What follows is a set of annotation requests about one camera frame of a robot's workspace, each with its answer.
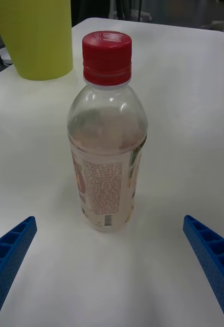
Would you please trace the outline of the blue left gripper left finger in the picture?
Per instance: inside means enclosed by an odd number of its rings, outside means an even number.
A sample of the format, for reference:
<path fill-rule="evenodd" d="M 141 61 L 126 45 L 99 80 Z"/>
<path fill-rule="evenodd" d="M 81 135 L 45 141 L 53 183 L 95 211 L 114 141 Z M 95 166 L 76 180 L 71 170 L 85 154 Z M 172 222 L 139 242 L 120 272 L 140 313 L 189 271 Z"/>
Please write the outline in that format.
<path fill-rule="evenodd" d="M 30 216 L 0 238 L 0 311 L 36 233 Z"/>

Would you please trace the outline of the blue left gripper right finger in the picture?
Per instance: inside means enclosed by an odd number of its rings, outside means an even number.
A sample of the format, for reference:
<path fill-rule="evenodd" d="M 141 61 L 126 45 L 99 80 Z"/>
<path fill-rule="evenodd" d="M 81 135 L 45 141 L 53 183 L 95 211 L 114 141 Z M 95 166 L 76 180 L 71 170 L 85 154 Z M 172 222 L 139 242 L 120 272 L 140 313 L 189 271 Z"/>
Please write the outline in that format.
<path fill-rule="evenodd" d="M 224 238 L 189 215 L 183 232 L 224 314 Z"/>

